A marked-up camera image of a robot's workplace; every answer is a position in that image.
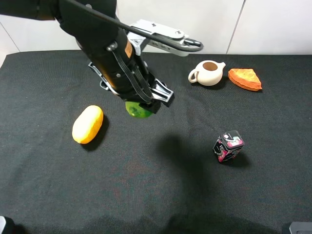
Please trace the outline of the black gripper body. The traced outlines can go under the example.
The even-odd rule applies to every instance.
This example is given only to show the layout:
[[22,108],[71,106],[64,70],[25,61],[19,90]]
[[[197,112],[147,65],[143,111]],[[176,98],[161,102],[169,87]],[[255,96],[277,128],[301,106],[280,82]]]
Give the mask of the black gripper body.
[[173,91],[136,55],[123,29],[89,30],[87,56],[89,66],[101,78],[101,86],[123,101],[149,104],[159,100],[168,106],[174,98]]

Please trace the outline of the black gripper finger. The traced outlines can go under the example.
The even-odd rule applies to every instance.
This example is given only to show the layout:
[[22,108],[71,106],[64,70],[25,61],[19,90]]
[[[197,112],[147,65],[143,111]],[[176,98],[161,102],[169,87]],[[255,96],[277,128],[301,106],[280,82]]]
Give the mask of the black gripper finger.
[[146,111],[149,111],[153,114],[156,114],[161,108],[161,102],[159,100],[153,100],[151,103],[140,103],[139,107],[143,108]]

